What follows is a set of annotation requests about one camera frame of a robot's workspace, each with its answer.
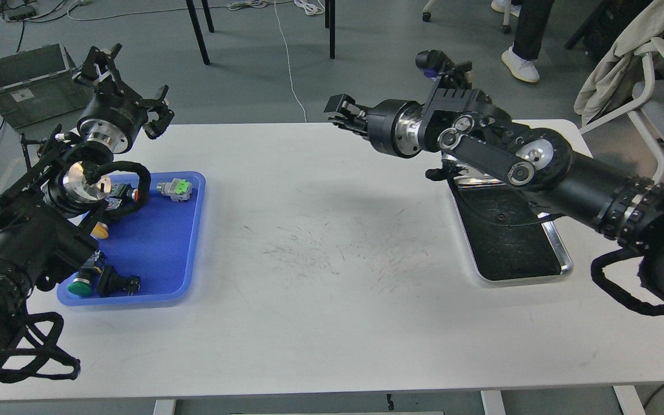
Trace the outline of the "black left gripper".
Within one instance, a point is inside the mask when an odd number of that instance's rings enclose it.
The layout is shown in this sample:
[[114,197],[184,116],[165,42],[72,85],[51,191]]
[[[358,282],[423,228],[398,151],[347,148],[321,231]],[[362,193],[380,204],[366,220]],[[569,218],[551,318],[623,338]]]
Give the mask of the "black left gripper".
[[[90,48],[81,68],[74,73],[74,82],[97,93],[79,118],[77,132],[115,154],[131,150],[142,126],[149,139],[158,139],[175,116],[166,100],[168,85],[161,86],[155,98],[140,98],[136,104],[123,98],[126,84],[114,64],[121,49],[121,44],[110,50]],[[148,121],[149,113],[155,113],[156,119]]]

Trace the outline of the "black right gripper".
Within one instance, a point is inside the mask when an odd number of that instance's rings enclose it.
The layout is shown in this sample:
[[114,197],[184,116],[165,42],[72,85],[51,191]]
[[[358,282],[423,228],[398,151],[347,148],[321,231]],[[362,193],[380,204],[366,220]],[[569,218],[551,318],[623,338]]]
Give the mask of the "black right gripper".
[[422,105],[416,101],[389,99],[371,108],[342,93],[329,98],[325,113],[337,115],[329,122],[338,128],[368,137],[377,152],[413,158],[422,151],[418,140]]

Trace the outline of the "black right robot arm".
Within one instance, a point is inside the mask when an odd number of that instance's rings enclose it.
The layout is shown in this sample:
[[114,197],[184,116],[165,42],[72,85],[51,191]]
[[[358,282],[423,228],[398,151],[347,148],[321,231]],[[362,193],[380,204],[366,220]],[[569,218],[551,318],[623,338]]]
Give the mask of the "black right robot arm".
[[633,312],[664,315],[664,183],[575,152],[552,129],[513,121],[472,86],[470,61],[454,63],[443,51],[425,50],[414,62],[435,81],[426,103],[389,99],[365,106],[340,94],[325,105],[329,120],[380,153],[452,157],[453,167],[427,172],[432,180],[474,168],[616,241],[619,250],[593,260],[593,281]]

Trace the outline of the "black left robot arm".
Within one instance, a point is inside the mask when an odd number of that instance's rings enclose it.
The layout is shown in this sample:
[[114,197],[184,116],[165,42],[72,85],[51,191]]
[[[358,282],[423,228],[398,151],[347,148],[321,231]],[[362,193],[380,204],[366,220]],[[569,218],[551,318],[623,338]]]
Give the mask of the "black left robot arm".
[[131,150],[141,130],[160,137],[174,113],[167,86],[144,98],[122,81],[114,64],[119,50],[120,44],[90,49],[72,77],[94,91],[77,131],[56,126],[40,142],[39,162],[0,195],[0,383],[42,378],[50,360],[71,368],[50,380],[77,378],[79,359],[57,345],[63,317],[30,314],[27,299],[84,265],[96,266],[95,226],[136,213],[149,200],[150,171],[114,155]]

